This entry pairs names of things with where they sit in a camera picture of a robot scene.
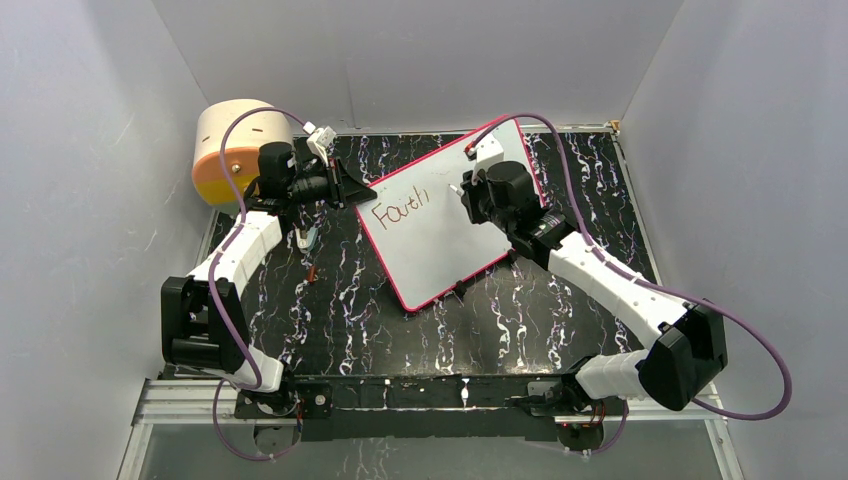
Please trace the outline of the pink framed whiteboard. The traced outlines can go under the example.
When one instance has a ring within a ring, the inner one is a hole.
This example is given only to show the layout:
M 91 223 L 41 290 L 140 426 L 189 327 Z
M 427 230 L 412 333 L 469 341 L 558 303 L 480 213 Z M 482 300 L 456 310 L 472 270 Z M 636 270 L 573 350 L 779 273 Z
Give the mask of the pink framed whiteboard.
M 517 121 L 487 137 L 473 130 L 372 182 L 376 198 L 357 216 L 401 307 L 416 312 L 505 258 L 506 236 L 490 223 L 468 219 L 455 188 L 474 164 L 466 147 L 497 141 L 505 157 L 530 169 L 531 157 Z

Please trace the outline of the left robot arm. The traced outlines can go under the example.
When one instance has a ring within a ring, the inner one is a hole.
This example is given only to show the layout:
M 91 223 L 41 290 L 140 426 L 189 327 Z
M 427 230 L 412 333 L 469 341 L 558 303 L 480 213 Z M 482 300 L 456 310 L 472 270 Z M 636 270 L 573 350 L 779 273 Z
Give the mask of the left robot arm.
M 224 380 L 266 414 L 292 414 L 300 402 L 293 374 L 285 362 L 252 345 L 242 294 L 301 206 L 322 201 L 342 209 L 376 197 L 335 160 L 301 162 L 285 141 L 260 146 L 258 175 L 241 196 L 245 212 L 200 265 L 162 285 L 164 360 Z

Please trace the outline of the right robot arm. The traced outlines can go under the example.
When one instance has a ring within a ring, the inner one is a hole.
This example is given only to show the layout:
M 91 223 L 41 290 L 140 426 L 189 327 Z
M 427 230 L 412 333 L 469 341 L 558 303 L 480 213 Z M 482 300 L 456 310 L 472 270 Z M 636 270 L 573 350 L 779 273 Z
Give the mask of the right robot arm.
M 615 258 L 597 258 L 597 246 L 561 211 L 542 205 L 523 164 L 469 170 L 457 191 L 472 223 L 496 226 L 516 254 L 582 290 L 642 346 L 578 360 L 559 384 L 530 395 L 531 406 L 587 414 L 610 397 L 650 398 L 680 411 L 727 366 L 717 312 L 641 285 L 640 276 Z

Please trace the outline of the light blue whiteboard eraser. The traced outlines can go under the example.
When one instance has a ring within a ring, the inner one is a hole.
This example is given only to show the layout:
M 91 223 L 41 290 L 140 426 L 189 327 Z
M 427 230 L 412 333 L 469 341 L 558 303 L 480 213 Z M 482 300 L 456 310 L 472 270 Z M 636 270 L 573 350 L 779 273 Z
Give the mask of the light blue whiteboard eraser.
M 295 229 L 296 246 L 301 252 L 309 252 L 316 245 L 318 230 L 315 227 Z

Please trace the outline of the beige orange cylindrical container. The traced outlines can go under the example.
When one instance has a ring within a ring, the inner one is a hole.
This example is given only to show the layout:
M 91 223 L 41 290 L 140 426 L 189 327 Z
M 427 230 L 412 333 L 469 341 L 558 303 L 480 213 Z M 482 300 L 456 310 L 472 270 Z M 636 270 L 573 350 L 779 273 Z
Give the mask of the beige orange cylindrical container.
M 199 116 L 192 181 L 199 196 L 227 215 L 239 211 L 227 182 L 229 174 L 240 192 L 259 175 L 259 148 L 272 142 L 293 142 L 289 119 L 255 99 L 226 100 Z

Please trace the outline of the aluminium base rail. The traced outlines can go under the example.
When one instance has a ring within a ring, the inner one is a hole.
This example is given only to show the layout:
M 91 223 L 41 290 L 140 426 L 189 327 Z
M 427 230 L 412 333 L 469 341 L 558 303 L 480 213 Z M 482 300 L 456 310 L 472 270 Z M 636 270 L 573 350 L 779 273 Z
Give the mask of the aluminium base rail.
M 262 410 L 214 379 L 151 380 L 143 387 L 135 424 L 292 425 L 296 420 L 336 419 L 355 414 L 453 414 L 513 411 L 518 398 L 544 397 L 557 375 L 300 376 L 299 408 Z

